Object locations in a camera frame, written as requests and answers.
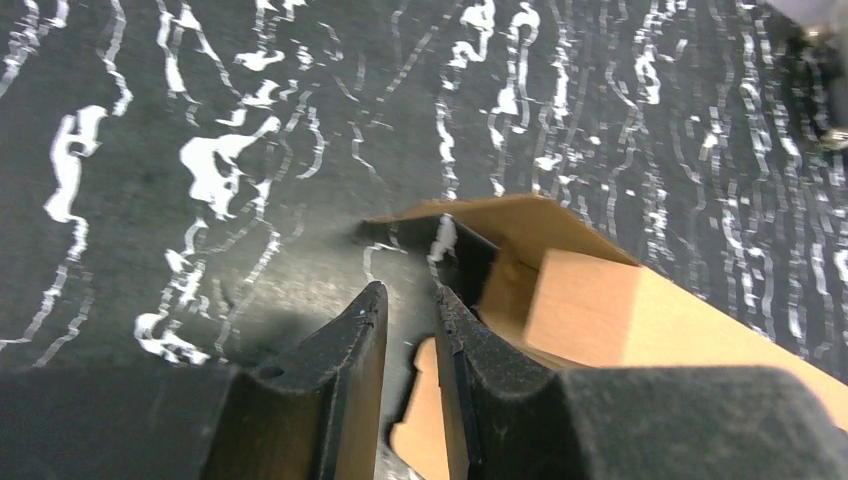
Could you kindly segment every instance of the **cardboard box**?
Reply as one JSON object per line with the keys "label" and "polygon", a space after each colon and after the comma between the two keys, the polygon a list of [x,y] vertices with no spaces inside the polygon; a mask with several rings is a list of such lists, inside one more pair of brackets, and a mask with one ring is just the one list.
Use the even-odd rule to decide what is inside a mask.
{"label": "cardboard box", "polygon": [[404,462],[425,480],[449,480],[448,450],[439,392],[436,339],[430,337],[415,355],[418,375],[403,423],[392,428],[389,443]]}
{"label": "cardboard box", "polygon": [[477,311],[541,363],[779,367],[800,378],[848,429],[847,386],[642,266],[553,200],[425,202],[371,221],[443,214],[500,247]]}

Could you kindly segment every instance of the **brown cardboard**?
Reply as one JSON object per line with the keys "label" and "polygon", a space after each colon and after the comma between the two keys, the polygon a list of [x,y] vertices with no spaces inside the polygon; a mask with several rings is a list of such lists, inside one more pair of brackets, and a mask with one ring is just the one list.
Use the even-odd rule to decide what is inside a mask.
{"label": "brown cardboard", "polygon": [[403,423],[392,428],[392,449],[426,480],[449,480],[448,451],[436,361],[436,341],[421,342],[415,356],[415,384]]}
{"label": "brown cardboard", "polygon": [[848,429],[848,387],[649,268],[549,250],[525,340],[534,349],[591,367],[783,368]]}
{"label": "brown cardboard", "polygon": [[[537,361],[551,367],[777,366],[804,381],[848,429],[848,387],[643,267],[553,200],[518,195],[425,202],[371,222],[445,213],[501,248],[480,316]],[[439,398],[433,388],[417,392],[432,402]],[[413,417],[420,404],[414,397],[407,412]],[[421,415],[441,422],[433,409]],[[408,438],[412,445],[405,451],[421,448],[423,436]],[[400,443],[393,442],[396,450],[404,448]]]}

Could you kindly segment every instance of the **metal part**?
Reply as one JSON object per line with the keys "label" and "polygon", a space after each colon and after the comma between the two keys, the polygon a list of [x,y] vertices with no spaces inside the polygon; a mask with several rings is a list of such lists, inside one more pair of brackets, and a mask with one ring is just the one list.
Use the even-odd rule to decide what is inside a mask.
{"label": "metal part", "polygon": [[822,146],[828,150],[848,148],[848,127],[834,127],[822,135]]}
{"label": "metal part", "polygon": [[828,23],[820,23],[804,28],[804,42],[810,46],[823,47],[835,36]]}
{"label": "metal part", "polygon": [[439,291],[452,480],[848,479],[848,437],[769,368],[552,371]]}
{"label": "metal part", "polygon": [[387,298],[371,283],[252,374],[161,362],[0,375],[2,477],[371,480]]}

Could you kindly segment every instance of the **black surface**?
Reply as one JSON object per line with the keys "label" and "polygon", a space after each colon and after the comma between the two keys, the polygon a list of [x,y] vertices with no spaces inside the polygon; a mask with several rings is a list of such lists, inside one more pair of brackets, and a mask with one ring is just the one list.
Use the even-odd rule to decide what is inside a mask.
{"label": "black surface", "polygon": [[[784,48],[795,29],[768,7],[690,0],[656,2],[652,11],[648,0],[536,1],[538,35],[531,43],[531,29],[520,27],[510,43],[510,22],[525,10],[498,1],[485,60],[461,69],[448,66],[458,42],[480,43],[481,30],[467,13],[463,20],[470,2],[306,0],[290,11],[291,4],[273,0],[278,13],[264,17],[253,2],[191,2],[220,66],[198,52],[191,29],[178,47],[157,45],[161,19],[165,36],[175,36],[168,22],[180,16],[178,1],[125,0],[123,30],[116,0],[70,0],[65,28],[49,21],[61,2],[36,3],[37,14],[23,2],[0,7],[0,31],[18,32],[10,33],[0,83],[0,338],[11,340],[0,351],[5,366],[144,362],[151,354],[134,334],[145,314],[153,328],[139,337],[154,340],[148,345],[167,329],[202,352],[195,360],[253,365],[295,345],[379,278],[389,287],[393,319],[384,417],[394,418],[414,344],[431,332],[432,280],[426,252],[393,245],[392,232],[365,235],[356,224],[421,199],[493,195],[494,179],[506,193],[538,184],[540,194],[651,268],[848,378],[845,169],[841,156],[823,153],[817,142],[827,126],[821,72]],[[264,37],[254,31],[257,18]],[[119,32],[120,50],[110,48]],[[260,40],[285,60],[264,71],[234,62]],[[508,84],[511,49],[520,63],[522,45],[527,101],[518,102],[517,115],[492,115]],[[298,46],[308,47],[311,68],[300,69]],[[635,70],[646,52],[661,82],[658,104],[648,102],[650,79]],[[114,111],[117,77],[103,61],[113,53],[133,95],[123,116]],[[168,95],[165,58],[176,53],[190,98],[199,102],[197,126],[185,115],[191,101]],[[12,60],[24,57],[9,83]],[[561,123],[551,109],[557,58],[568,76],[569,114]],[[241,127],[216,122],[266,79],[281,86],[271,98],[290,81],[298,90],[268,109],[248,108]],[[108,114],[99,148],[72,144],[78,153],[65,157],[80,160],[71,213],[85,223],[62,223],[44,209],[58,185],[51,144],[63,118],[74,121],[90,105]],[[208,201],[190,196],[181,149],[198,146],[194,138],[251,134],[270,115],[283,134],[266,135],[233,158],[244,175],[232,217],[216,218]],[[490,119],[504,136],[501,150]],[[523,133],[513,128],[525,120]],[[310,125],[326,143],[320,169],[302,178],[316,158]],[[556,154],[562,160],[551,171],[533,161]],[[220,156],[215,165],[234,171]],[[251,183],[269,178],[267,204],[256,208]],[[188,253],[184,238],[198,218],[208,228]],[[80,225],[85,248],[71,251]],[[280,245],[269,249],[275,234]],[[168,250],[184,253],[186,263],[171,255],[182,271],[169,267]],[[189,274],[201,264],[192,294]],[[61,288],[50,289],[66,274]],[[189,290],[182,305],[180,288]],[[187,348],[172,359],[186,361]]]}
{"label": "black surface", "polygon": [[0,375],[3,478],[373,478],[386,297],[368,285],[255,376],[165,363]]}
{"label": "black surface", "polygon": [[772,368],[555,372],[448,288],[436,320],[450,477],[848,478],[848,438]]}

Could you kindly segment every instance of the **paint-splattered surface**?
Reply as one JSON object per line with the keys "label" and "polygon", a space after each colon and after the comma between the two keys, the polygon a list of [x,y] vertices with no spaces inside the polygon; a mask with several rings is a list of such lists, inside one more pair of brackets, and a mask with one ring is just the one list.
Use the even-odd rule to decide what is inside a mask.
{"label": "paint-splattered surface", "polygon": [[753,0],[21,0],[0,31],[5,366],[250,361],[380,278],[391,416],[431,280],[354,225],[535,191],[848,378],[842,159]]}

